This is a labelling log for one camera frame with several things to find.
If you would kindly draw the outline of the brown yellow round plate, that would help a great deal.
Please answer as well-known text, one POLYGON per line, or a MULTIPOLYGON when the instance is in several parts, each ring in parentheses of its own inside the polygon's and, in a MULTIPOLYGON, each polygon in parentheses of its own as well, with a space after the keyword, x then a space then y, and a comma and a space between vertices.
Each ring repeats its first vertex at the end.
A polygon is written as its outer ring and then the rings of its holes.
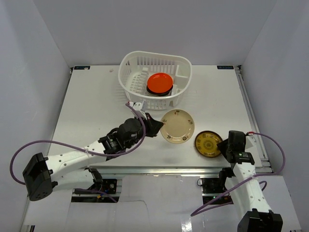
POLYGON ((218 144, 223 140, 217 133, 205 130, 200 132, 194 141, 194 146, 199 154, 207 158, 215 158, 221 155, 218 144))

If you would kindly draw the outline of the beige round calligraphy plate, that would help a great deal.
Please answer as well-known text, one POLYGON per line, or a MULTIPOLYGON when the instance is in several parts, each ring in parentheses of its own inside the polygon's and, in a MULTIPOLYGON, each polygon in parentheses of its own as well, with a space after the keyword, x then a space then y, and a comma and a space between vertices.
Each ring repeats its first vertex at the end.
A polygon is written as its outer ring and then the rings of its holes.
POLYGON ((173 109, 161 118, 164 124, 160 129, 163 138, 172 144, 182 144, 193 136, 195 122, 192 116, 182 109, 173 109))

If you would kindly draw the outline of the black round plate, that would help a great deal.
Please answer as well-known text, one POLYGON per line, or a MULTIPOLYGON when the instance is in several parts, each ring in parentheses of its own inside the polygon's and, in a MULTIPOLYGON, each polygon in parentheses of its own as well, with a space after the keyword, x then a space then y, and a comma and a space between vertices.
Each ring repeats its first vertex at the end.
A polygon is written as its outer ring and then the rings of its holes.
POLYGON ((170 92, 172 91, 173 87, 171 87, 169 90, 162 92, 162 93, 158 93, 158 92, 154 92, 152 90, 150 90, 148 87, 146 88, 146 91, 151 95, 151 96, 158 96, 158 97, 164 97, 164 96, 168 96, 170 94, 170 92))

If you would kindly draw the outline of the orange round plate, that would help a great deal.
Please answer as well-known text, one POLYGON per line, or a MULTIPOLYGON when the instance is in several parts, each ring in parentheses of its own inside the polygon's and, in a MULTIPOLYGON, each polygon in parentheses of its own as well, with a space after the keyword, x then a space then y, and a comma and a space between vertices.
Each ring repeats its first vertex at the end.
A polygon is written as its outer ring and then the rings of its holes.
POLYGON ((147 87, 154 92, 165 92, 173 87, 173 78, 163 72, 155 73, 148 78, 147 87))

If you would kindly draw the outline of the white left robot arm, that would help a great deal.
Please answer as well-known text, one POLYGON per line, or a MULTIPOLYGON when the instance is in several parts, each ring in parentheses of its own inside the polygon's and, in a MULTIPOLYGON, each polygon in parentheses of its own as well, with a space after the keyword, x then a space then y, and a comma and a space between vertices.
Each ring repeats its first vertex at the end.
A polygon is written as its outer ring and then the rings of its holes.
POLYGON ((73 146, 71 152, 48 157, 42 153, 33 155, 22 172, 29 200, 46 198, 71 172, 132 152, 145 137, 156 137, 163 125, 146 113, 127 119, 84 148, 73 146))

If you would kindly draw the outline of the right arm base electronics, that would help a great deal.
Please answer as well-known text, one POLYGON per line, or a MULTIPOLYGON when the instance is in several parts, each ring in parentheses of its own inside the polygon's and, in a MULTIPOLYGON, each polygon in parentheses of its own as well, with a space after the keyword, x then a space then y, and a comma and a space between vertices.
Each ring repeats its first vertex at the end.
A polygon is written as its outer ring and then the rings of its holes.
POLYGON ((199 178, 197 180, 197 185, 202 188, 202 199, 204 204, 226 191, 224 184, 218 177, 199 178))

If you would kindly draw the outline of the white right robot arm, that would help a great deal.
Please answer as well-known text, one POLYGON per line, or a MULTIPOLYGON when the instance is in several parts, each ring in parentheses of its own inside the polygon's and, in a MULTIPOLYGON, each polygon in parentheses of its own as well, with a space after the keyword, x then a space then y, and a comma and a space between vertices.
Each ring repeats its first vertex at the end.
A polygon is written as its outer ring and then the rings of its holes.
POLYGON ((217 145, 231 165, 219 172, 218 188, 231 196, 240 217, 238 232, 280 232, 283 219, 267 203, 258 181, 254 158, 245 151, 248 135, 231 130, 228 138, 217 145))

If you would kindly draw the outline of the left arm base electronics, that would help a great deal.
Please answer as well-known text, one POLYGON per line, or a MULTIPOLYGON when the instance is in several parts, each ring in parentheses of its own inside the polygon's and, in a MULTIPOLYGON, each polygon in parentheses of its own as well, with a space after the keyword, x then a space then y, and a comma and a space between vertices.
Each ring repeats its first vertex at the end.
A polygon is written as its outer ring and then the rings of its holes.
POLYGON ((94 184, 87 189, 76 188, 73 194, 81 202, 90 203, 117 203, 119 197, 114 196, 117 193, 117 179, 94 180, 94 184))

